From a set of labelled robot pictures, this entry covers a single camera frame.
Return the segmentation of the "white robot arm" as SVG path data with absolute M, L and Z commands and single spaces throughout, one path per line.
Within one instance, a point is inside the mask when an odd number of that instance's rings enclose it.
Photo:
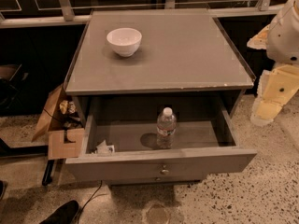
M 263 70 L 259 78 L 250 117 L 253 124 L 265 126 L 299 91 L 299 0 L 288 0 L 247 46 L 265 49 L 275 62 L 272 70 Z

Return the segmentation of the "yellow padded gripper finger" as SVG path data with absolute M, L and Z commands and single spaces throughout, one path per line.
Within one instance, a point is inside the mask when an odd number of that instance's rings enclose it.
M 266 25 L 257 35 L 252 37 L 247 46 L 251 49 L 267 49 L 269 25 Z
M 257 126 L 273 122 L 283 106 L 299 91 L 299 66 L 277 64 L 271 71 L 263 70 L 250 120 Z

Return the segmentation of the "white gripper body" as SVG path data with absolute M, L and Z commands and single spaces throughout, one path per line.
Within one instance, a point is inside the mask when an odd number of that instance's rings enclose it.
M 271 21 L 267 56 L 277 63 L 299 64 L 299 14 L 295 3 L 285 5 Z

